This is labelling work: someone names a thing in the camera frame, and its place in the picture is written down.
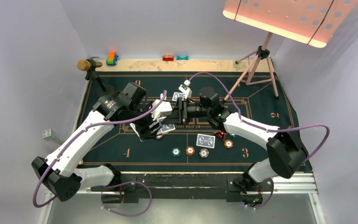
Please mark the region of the red black all-in triangle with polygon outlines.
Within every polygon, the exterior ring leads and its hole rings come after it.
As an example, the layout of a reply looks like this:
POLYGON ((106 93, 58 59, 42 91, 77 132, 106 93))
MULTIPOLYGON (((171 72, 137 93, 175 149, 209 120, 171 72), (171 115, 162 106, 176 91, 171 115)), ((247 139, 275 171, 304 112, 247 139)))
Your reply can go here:
POLYGON ((214 135, 221 141, 225 141, 226 133, 224 131, 215 132, 214 135))

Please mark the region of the blue back playing card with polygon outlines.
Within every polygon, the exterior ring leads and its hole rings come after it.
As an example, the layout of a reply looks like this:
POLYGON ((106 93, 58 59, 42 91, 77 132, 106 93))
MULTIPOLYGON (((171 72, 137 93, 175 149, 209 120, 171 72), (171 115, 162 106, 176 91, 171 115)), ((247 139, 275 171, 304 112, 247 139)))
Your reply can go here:
POLYGON ((172 101, 177 101, 179 98, 181 98, 182 100, 186 98, 186 94, 182 93, 182 92, 174 92, 173 97, 172 97, 172 101))

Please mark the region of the pink blue chip stack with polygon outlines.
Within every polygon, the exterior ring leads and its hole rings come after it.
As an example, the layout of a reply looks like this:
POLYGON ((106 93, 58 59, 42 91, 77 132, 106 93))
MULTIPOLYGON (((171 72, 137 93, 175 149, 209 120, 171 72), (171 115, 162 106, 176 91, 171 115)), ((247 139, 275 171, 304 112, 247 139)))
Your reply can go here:
POLYGON ((209 151, 206 148, 200 150, 199 155, 201 158, 207 158, 209 156, 209 151))

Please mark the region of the orange red chip stack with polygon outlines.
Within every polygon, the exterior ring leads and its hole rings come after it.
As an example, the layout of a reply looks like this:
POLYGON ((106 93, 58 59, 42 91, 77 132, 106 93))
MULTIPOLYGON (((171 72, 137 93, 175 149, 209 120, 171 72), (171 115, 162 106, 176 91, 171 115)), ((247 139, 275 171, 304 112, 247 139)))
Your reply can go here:
POLYGON ((195 149, 194 149, 194 147, 188 146, 188 147, 186 148, 186 155, 192 156, 192 155, 194 155, 194 154, 195 154, 195 149))

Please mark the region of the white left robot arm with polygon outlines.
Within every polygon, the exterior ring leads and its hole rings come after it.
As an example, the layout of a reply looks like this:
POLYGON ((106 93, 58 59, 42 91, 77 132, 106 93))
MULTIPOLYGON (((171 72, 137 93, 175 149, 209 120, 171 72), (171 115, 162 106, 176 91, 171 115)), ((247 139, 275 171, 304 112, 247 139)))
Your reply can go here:
POLYGON ((147 91, 129 82, 123 91, 101 96, 85 121, 71 136, 47 157, 36 157, 31 166, 39 178, 37 187, 44 185, 56 198, 65 202, 81 189, 104 186, 114 191, 120 186, 121 173, 110 164, 96 168, 78 168, 78 163, 91 148, 114 127, 134 124, 141 141, 153 140, 162 127, 160 117, 171 114, 166 101, 167 91, 159 99, 142 104, 147 91))

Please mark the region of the blue white card deck box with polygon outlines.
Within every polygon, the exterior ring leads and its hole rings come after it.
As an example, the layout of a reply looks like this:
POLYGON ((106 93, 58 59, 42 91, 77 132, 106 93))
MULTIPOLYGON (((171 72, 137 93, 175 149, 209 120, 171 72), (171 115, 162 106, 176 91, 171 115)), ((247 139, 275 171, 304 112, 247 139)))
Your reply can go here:
POLYGON ((139 140, 141 142, 146 141, 146 140, 155 140, 156 136, 159 134, 165 135, 168 134, 170 131, 174 131, 175 125, 173 124, 161 124, 158 123, 152 127, 146 128, 144 130, 141 131, 140 127, 137 128, 137 126, 133 123, 130 123, 130 127, 134 130, 134 132, 137 134, 137 136, 139 137, 139 140))

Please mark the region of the green blue chip stack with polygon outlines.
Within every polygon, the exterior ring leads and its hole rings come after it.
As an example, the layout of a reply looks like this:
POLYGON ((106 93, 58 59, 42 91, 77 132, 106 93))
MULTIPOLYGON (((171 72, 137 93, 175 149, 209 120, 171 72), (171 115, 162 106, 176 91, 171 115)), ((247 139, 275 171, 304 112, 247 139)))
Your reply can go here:
POLYGON ((174 157, 178 157, 178 156, 180 156, 180 154, 181 154, 181 150, 179 148, 175 147, 172 149, 172 155, 174 157))

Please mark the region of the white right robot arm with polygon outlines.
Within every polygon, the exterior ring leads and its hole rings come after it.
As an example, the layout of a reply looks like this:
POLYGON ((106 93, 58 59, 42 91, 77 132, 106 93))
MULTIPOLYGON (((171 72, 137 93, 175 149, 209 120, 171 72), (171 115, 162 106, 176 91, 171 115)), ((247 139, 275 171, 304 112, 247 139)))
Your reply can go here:
POLYGON ((308 158, 298 132, 290 126, 281 129, 248 119, 225 108, 218 95, 207 88, 195 103, 190 100, 192 91, 188 86, 180 85, 179 92, 184 96, 178 98, 172 113, 176 124, 204 117, 213 129, 243 137, 266 149, 268 157, 251 165, 243 173, 242 181, 235 183, 241 190, 255 190, 264 180, 276 176, 289 179, 308 158))

